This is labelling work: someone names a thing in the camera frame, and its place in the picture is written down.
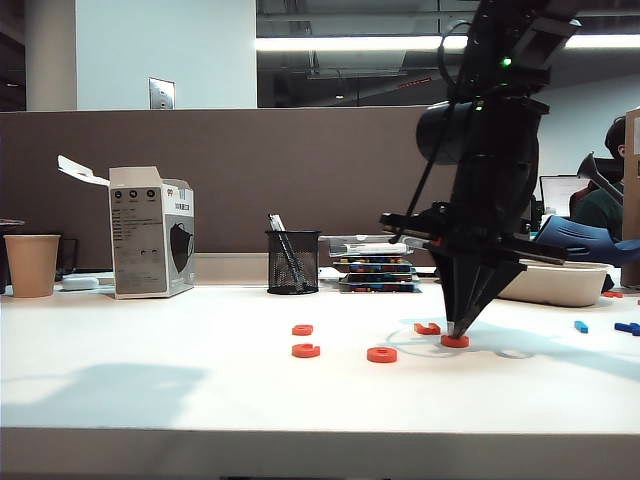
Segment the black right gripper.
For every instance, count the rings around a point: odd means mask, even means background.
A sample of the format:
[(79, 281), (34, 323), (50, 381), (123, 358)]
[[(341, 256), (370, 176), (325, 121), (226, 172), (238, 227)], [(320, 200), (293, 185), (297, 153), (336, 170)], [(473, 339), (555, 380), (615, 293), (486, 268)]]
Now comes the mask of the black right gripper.
[[(527, 267), (522, 258), (562, 264), (566, 250), (474, 223), (451, 204), (435, 202), (419, 214), (384, 213), (383, 230), (430, 252), (444, 295), (447, 333), (464, 335), (479, 314)], [(481, 260), (500, 262), (481, 267)], [(482, 279), (478, 281), (479, 272)]]

